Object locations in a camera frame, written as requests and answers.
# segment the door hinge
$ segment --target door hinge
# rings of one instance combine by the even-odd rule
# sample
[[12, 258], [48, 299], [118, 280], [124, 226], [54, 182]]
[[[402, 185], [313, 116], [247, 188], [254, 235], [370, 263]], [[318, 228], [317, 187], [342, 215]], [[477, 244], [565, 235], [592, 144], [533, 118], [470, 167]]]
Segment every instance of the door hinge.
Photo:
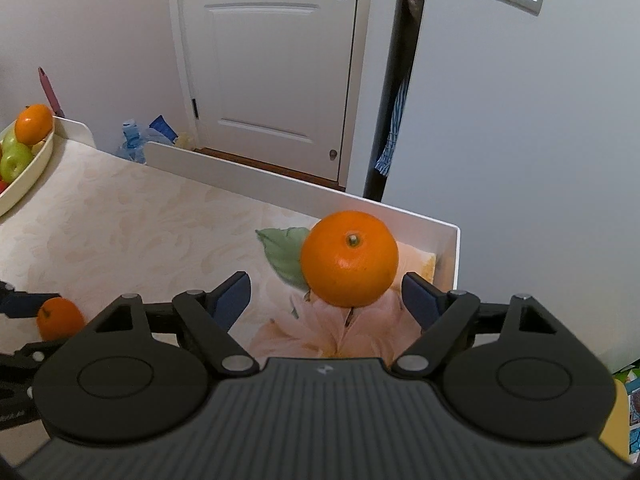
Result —
[[200, 116], [198, 115], [198, 104], [196, 99], [191, 99], [191, 106], [193, 107], [193, 115], [196, 116], [196, 119], [199, 119]]

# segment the fruit bowl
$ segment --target fruit bowl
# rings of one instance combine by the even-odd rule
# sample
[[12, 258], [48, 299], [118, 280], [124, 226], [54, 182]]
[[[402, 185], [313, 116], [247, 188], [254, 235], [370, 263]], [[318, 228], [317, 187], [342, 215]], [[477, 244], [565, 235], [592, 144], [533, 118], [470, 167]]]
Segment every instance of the fruit bowl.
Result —
[[[9, 124], [2, 132], [0, 132], [0, 140], [11, 131], [14, 123]], [[33, 158], [27, 168], [16, 178], [11, 185], [0, 194], [0, 217], [9, 209], [11, 209], [23, 196], [25, 196], [28, 190], [33, 187], [38, 177], [42, 174], [47, 167], [47, 163], [51, 158], [53, 152], [53, 133], [55, 131], [55, 123], [53, 130], [47, 135], [44, 142], [44, 146]]]

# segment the wooden threshold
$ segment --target wooden threshold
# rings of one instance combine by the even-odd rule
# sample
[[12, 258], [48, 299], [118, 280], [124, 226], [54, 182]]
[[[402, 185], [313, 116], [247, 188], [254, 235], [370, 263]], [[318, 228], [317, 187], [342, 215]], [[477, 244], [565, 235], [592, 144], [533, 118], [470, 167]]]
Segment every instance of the wooden threshold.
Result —
[[253, 160], [252, 158], [246, 158], [245, 156], [219, 152], [218, 150], [212, 150], [211, 148], [196, 148], [194, 151], [202, 153], [203, 155], [221, 158], [222, 160], [230, 160], [231, 162], [244, 164], [245, 166], [250, 166], [251, 168], [258, 168], [259, 170], [271, 171], [271, 173], [290, 176], [291, 178], [303, 180], [304, 182], [309, 182], [311, 184], [317, 184], [318, 186], [324, 186], [330, 189], [344, 191], [344, 186], [340, 186], [337, 181], [322, 178], [320, 176], [309, 175], [308, 173], [302, 173], [301, 171], [290, 170], [289, 168], [283, 168], [282, 166], [268, 164], [266, 162], [261, 162], [260, 160]]

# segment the silver pin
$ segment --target silver pin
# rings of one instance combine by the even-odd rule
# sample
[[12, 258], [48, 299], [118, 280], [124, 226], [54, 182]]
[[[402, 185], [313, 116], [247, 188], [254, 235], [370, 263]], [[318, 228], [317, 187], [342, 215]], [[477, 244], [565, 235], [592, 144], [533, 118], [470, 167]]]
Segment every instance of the silver pin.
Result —
[[429, 361], [421, 355], [403, 355], [396, 363], [407, 372], [421, 372], [429, 367]]
[[222, 359], [222, 366], [230, 372], [245, 372], [254, 365], [254, 360], [246, 355], [229, 355]]

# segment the blue striped cloth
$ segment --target blue striped cloth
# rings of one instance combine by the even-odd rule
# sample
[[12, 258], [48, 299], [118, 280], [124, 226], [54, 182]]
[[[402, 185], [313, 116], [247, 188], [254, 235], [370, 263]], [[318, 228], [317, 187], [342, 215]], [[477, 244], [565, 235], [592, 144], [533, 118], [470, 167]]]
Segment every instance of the blue striped cloth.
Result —
[[394, 111], [391, 113], [391, 127], [389, 128], [389, 135], [386, 138], [385, 149], [382, 151], [382, 155], [376, 162], [375, 168], [381, 175], [387, 176], [389, 174], [389, 168], [391, 168], [391, 159], [394, 156], [396, 150], [396, 142], [398, 142], [398, 131], [400, 130], [400, 120], [402, 119], [402, 111], [404, 110], [404, 102], [406, 101], [406, 93], [409, 89], [409, 78], [411, 73], [409, 72], [398, 89], [398, 95], [396, 95], [396, 101], [394, 102]]

